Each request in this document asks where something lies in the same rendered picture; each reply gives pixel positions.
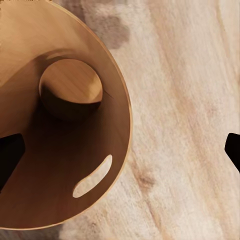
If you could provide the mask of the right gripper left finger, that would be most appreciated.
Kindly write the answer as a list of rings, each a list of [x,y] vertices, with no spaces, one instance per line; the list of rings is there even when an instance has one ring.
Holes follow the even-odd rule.
[[[26,151],[21,133],[0,138],[0,192]]]

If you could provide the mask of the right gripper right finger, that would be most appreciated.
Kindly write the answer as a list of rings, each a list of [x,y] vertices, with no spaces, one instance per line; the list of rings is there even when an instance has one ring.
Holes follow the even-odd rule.
[[[229,133],[224,150],[240,172],[240,135]]]

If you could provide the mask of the trash can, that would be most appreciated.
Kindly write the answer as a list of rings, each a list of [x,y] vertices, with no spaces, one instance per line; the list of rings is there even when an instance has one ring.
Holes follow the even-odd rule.
[[[0,229],[68,222],[98,204],[127,162],[133,112],[114,57],[89,26],[51,0],[0,0],[0,139],[25,153],[0,191]],[[75,188],[112,156],[106,176]]]

